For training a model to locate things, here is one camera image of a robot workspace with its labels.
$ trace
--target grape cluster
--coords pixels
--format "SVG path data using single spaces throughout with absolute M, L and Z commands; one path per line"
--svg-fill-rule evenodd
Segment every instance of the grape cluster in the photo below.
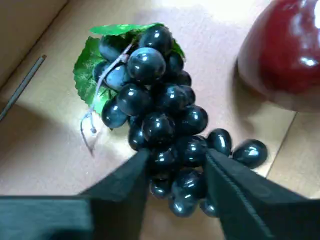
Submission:
M 127 44 L 114 36 L 101 39 L 99 50 L 106 61 L 94 68 L 96 81 Z M 266 160 L 267 148 L 249 139 L 232 152 L 230 134 L 221 128 L 207 138 L 198 135 L 208 124 L 208 114 L 195 104 L 192 79 L 183 70 L 184 61 L 173 51 L 173 44 L 171 33 L 161 25 L 140 36 L 127 62 L 115 66 L 103 80 L 118 93 L 104 105 L 101 118 L 112 129 L 128 121 L 130 147 L 135 151 L 150 149 L 150 191 L 159 199 L 168 197 L 169 208 L 176 216 L 190 216 L 200 201 L 203 212 L 216 217 L 203 171 L 207 148 L 251 168 Z

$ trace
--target green leaf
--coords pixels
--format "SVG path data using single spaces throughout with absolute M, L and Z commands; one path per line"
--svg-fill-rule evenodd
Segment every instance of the green leaf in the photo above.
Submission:
M 148 25 L 136 25 L 136 24 L 112 24 L 112 25 L 104 25 L 104 26 L 94 26 L 90 29 L 93 34 L 100 35 L 122 35 L 126 34 L 130 31 L 134 31 L 137 33 L 143 32 L 146 29 L 154 26 L 154 25 L 163 25 L 162 23 L 152 23 Z
M 186 55 L 185 55 L 184 51 L 181 49 L 180 45 L 177 43 L 177 41 L 175 39 L 173 39 L 173 49 L 172 49 L 172 51 L 180 54 L 180 56 L 183 59 L 186 59 Z
M 75 88 L 78 91 L 78 95 L 89 106 L 94 100 L 97 86 L 96 81 L 93 79 L 92 71 L 96 64 L 105 61 L 99 52 L 99 41 L 99 38 L 88 37 L 73 69 Z M 115 91 L 101 86 L 94 110 L 101 114 L 105 103 L 116 94 Z

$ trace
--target beige surface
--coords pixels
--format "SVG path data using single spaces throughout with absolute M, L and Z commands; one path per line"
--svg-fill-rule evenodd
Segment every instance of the beige surface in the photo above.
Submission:
M 48 57 L 12 111 L 0 124 L 0 194 L 71 195 L 97 182 L 133 154 L 128 127 L 102 128 L 95 158 L 85 148 L 79 122 L 87 106 L 77 96 L 73 65 L 89 28 L 114 23 L 164 22 L 187 56 L 196 103 L 213 128 L 230 131 L 235 144 L 246 138 L 266 143 L 269 159 L 257 171 L 265 176 L 292 121 L 293 112 L 261 102 L 234 78 L 237 53 L 251 24 L 268 0 L 77 0 L 71 2 L 18 68 L 0 94 L 4 102 L 29 67 Z M 169 230 L 159 227 L 166 223 Z M 198 211 L 176 219 L 166 202 L 148 202 L 144 240 L 222 238 L 215 219 Z
M 0 86 L 67 0 L 0 0 Z
M 298 113 L 268 178 L 309 198 L 320 198 L 320 115 Z

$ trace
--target artificial apple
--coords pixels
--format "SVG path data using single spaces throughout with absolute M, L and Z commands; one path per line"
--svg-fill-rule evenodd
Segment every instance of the artificial apple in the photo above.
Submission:
M 320 111 L 320 1 L 273 0 L 247 35 L 238 72 L 266 99 Z

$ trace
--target grape stem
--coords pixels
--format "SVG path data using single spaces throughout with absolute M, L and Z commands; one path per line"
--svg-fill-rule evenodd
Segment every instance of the grape stem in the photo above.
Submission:
M 85 119 L 89 118 L 90 119 L 90 124 L 91 124 L 91 132 L 93 134 L 96 134 L 97 133 L 97 129 L 95 128 L 94 126 L 94 120 L 93 120 L 93 116 L 92 116 L 92 113 L 95 109 L 95 105 L 96 105 L 96 102 L 97 102 L 97 97 L 98 97 L 98 94 L 99 94 L 99 89 L 101 87 L 101 84 L 103 82 L 103 80 L 106 78 L 106 76 L 108 75 L 108 73 L 120 62 L 122 63 L 126 63 L 128 61 L 128 55 L 127 55 L 127 52 L 131 49 L 131 47 L 133 46 L 135 42 L 135 39 L 132 40 L 132 42 L 124 49 L 124 51 L 117 57 L 117 59 L 111 63 L 111 65 L 102 72 L 101 76 L 99 77 L 99 80 L 96 84 L 96 87 L 95 87 L 95 94 L 94 94 L 94 97 L 93 97 L 93 101 L 92 101 L 92 104 L 89 108 L 89 110 L 85 113 L 85 115 L 82 117 L 81 119 L 81 122 L 80 122 L 80 131 L 81 131 L 81 135 L 82 135 L 82 138 L 83 138 L 83 141 L 84 141 L 84 144 L 85 146 L 88 148 L 90 154 L 93 156 L 93 147 L 89 146 L 88 144 L 88 141 L 87 141 L 87 138 L 84 134 L 84 128 L 83 128 L 83 122 Z

